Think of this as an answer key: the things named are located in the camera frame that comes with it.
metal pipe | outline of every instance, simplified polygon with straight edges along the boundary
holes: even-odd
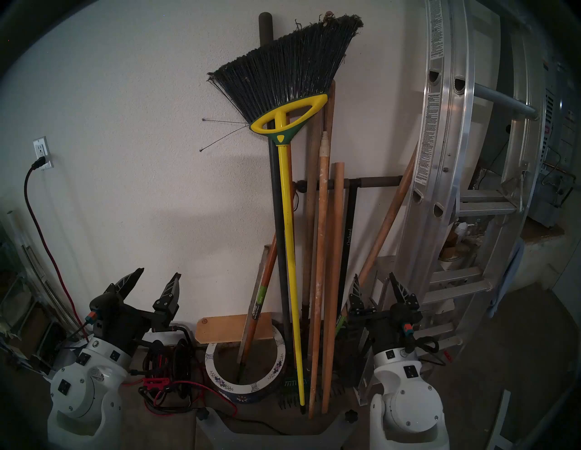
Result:
[[[388,188],[399,186],[401,175],[396,177],[364,177],[364,178],[345,178],[343,180],[344,188],[349,189],[354,186],[358,188]],[[307,181],[304,179],[298,180],[296,183],[296,190],[300,193],[307,192]],[[330,179],[327,183],[327,189],[335,187],[335,180]]]
[[[503,94],[502,92],[487,88],[482,84],[474,83],[474,96],[506,106],[513,111],[524,114],[531,119],[537,119],[539,117],[538,111],[532,106],[526,105],[512,97],[509,97],[506,94]]]
[[[568,175],[569,177],[572,177],[573,178],[573,183],[576,183],[577,182],[577,177],[574,174],[572,174],[571,172],[568,172],[565,169],[562,169],[562,168],[557,167],[556,165],[552,165],[550,163],[543,163],[543,164],[544,165],[547,165],[549,167],[552,167],[553,170],[556,170],[556,171],[558,171],[558,172],[560,172],[562,174],[565,174],[565,175]]]

wooden pole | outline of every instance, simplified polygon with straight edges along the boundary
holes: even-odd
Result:
[[[333,115],[335,114],[335,80],[333,80],[333,82],[331,83],[331,88],[329,89],[329,94],[328,94],[329,98],[327,100],[327,103],[325,104],[325,107],[323,108],[323,131],[327,132],[327,141],[328,141],[328,151],[327,151],[327,167],[324,170],[325,172],[325,206],[324,206],[324,211],[325,211],[325,217],[327,217],[327,180],[329,178],[329,159],[331,157],[331,131],[333,129]],[[321,168],[321,159],[319,159],[319,169],[320,169],[320,174],[323,173],[323,170]],[[319,189],[319,221],[320,221],[320,217],[321,217],[321,190]],[[318,246],[319,246],[319,240],[318,240],[318,236],[317,236],[317,251],[318,251]],[[325,248],[325,241],[323,240],[323,242],[321,243],[322,248]],[[314,305],[311,307],[311,322],[313,321],[313,307]],[[319,309],[319,328],[318,328],[318,332],[320,333],[321,329],[320,329],[320,309]],[[309,324],[309,346],[307,347],[307,363],[311,364],[313,361],[313,338],[314,338],[314,327],[311,326]]]
[[[335,220],[334,218],[335,210],[335,199],[332,195],[328,195],[327,198],[327,243],[325,244],[325,252],[327,256],[325,257],[325,286],[323,288],[324,301],[323,301],[323,329],[326,330],[326,320],[327,320],[327,309],[328,304],[333,302],[331,299],[331,283],[333,277],[333,234],[335,233]],[[323,358],[322,358],[322,373],[321,380],[325,379],[327,373],[327,365],[325,364],[327,356],[327,334],[323,331]]]
[[[317,221],[317,259],[315,269],[315,297],[311,320],[313,321],[313,356],[311,363],[311,390],[309,395],[309,419],[315,414],[315,394],[317,392],[317,371],[319,363],[319,344],[321,337],[321,303],[323,278],[325,276],[325,232],[327,227],[327,182],[329,178],[329,138],[324,131],[319,150],[319,217]]]
[[[307,124],[309,142],[307,143],[307,194],[305,205],[305,229],[303,247],[303,301],[302,322],[309,321],[311,300],[311,275],[313,273],[313,239],[315,234],[315,207],[317,204],[317,169],[319,165],[319,147],[321,146],[323,112],[319,111]]]
[[[250,354],[250,348],[252,347],[252,341],[254,339],[254,334],[256,333],[256,325],[258,324],[258,319],[260,317],[260,312],[262,311],[262,306],[264,304],[264,298],[266,296],[266,291],[268,285],[270,284],[270,278],[272,277],[272,271],[274,270],[274,263],[277,260],[277,236],[274,235],[272,238],[272,244],[268,249],[266,256],[266,262],[264,263],[264,269],[262,272],[262,278],[260,279],[260,286],[256,293],[256,297],[253,299],[252,311],[250,313],[250,320],[248,323],[248,334],[246,335],[246,340],[242,340],[241,345],[243,346],[240,360],[240,367],[238,369],[237,382],[240,381],[242,377],[242,372],[246,366],[246,361],[248,360],[248,355]]]
[[[375,262],[375,259],[377,258],[377,255],[379,254],[379,251],[381,250],[381,247],[383,247],[383,244],[385,243],[385,239],[387,238],[389,231],[392,228],[393,222],[395,221],[395,219],[397,217],[397,213],[399,212],[401,205],[403,204],[403,201],[406,199],[407,191],[409,190],[410,185],[411,185],[411,178],[414,175],[415,154],[417,153],[417,151],[418,151],[418,145],[416,144],[414,154],[411,156],[410,162],[407,164],[406,171],[404,172],[404,174],[401,178],[399,186],[396,189],[396,193],[393,196],[391,204],[389,205],[389,209],[388,209],[387,213],[385,214],[385,218],[383,219],[383,223],[381,224],[381,228],[379,229],[379,233],[377,233],[377,237],[375,238],[375,242],[373,242],[373,245],[371,246],[371,250],[369,251],[369,255],[367,255],[367,259],[365,260],[365,263],[363,264],[361,272],[359,272],[359,284],[361,286],[363,286],[363,284],[367,280],[367,277],[369,276],[369,272],[371,271],[371,268],[373,267],[373,263]],[[342,315],[342,317],[340,318],[340,321],[338,322],[338,325],[335,329],[335,334],[337,334],[339,332],[341,326],[343,325],[343,323],[345,321],[345,318],[347,317],[347,305],[345,305],[343,307],[343,309],[341,310],[341,315]]]
[[[323,352],[323,401],[321,412],[326,414],[329,410],[329,398],[331,396],[331,379],[333,375],[333,355],[335,352],[335,321],[337,319],[337,295],[339,294],[339,272],[341,269],[341,252],[343,233],[343,177],[345,164],[335,163],[335,192],[333,222],[330,227],[333,230],[332,240],[328,239],[329,252],[332,254],[329,283],[325,285],[325,345],[327,350]]]

white wall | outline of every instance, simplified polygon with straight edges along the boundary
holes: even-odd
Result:
[[[473,8],[476,81],[494,88],[498,17],[477,3]],[[206,73],[258,45],[260,12],[272,13],[277,37],[293,31],[295,19],[306,25],[329,9],[356,13],[365,24],[336,76],[331,159],[345,161],[347,177],[401,174],[419,133],[426,45],[420,0],[99,0],[42,37],[6,73],[0,207],[17,211],[48,268],[22,195],[32,141],[46,136],[55,168],[33,174],[30,200],[79,314],[137,267],[145,274],[128,299],[135,307],[149,309],[178,271],[176,319],[246,312],[262,247],[274,232],[267,143],[244,129],[198,152],[236,127],[202,117],[240,119]],[[464,184],[491,109],[484,100],[475,103]],[[302,131],[293,141],[295,179],[304,178],[304,142]],[[359,192],[349,279],[394,188]],[[394,253],[402,217],[403,211],[383,254]],[[264,308],[281,310],[276,271]]]

black power cord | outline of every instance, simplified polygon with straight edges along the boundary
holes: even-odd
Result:
[[[36,216],[34,215],[33,209],[30,206],[30,202],[28,201],[28,179],[30,178],[30,174],[33,172],[33,170],[36,170],[45,164],[46,164],[46,158],[44,156],[41,156],[39,159],[37,159],[35,162],[33,162],[30,169],[28,169],[28,173],[26,174],[26,178],[24,179],[24,201],[26,202],[26,207],[28,208],[28,212],[30,213],[30,217],[32,217],[32,219],[33,219],[34,226],[36,226],[36,229],[38,231],[38,236],[40,236],[40,240],[42,241],[42,246],[44,247],[44,250],[46,251],[46,254],[48,255],[48,257],[51,259],[52,265],[56,271],[56,276],[59,278],[60,285],[63,288],[65,295],[69,299],[69,303],[71,304],[71,308],[73,309],[73,314],[74,314],[78,324],[81,326],[81,330],[83,331],[83,336],[85,337],[85,339],[87,339],[87,342],[89,342],[89,338],[87,337],[87,332],[85,331],[85,327],[84,327],[83,323],[81,322],[81,319],[79,319],[78,314],[77,314],[77,310],[74,307],[73,299],[71,298],[69,291],[67,290],[67,287],[64,285],[63,277],[60,275],[59,267],[56,265],[56,261],[52,257],[52,253],[48,249],[48,246],[46,245],[46,241],[44,240],[44,236],[42,235],[40,225],[38,224],[38,221],[36,220]]]

ladder rail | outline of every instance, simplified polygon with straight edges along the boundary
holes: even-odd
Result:
[[[538,41],[527,27],[516,23],[511,24],[510,37],[514,60],[514,97],[535,107],[540,114],[536,120],[524,116],[512,120],[501,185],[503,194],[522,207],[511,215],[497,216],[490,221],[476,258],[476,264],[485,268],[483,276],[493,286],[499,284],[508,266],[528,214],[540,170],[547,107]],[[495,290],[477,293],[469,300],[457,326],[457,334],[464,342],[474,333],[494,295]]]
[[[455,212],[468,146],[474,102],[474,39],[468,4],[467,0],[426,2],[429,50],[422,126],[394,268],[397,279],[420,304]],[[441,45],[435,43],[438,33]],[[406,232],[410,229],[423,232]]]

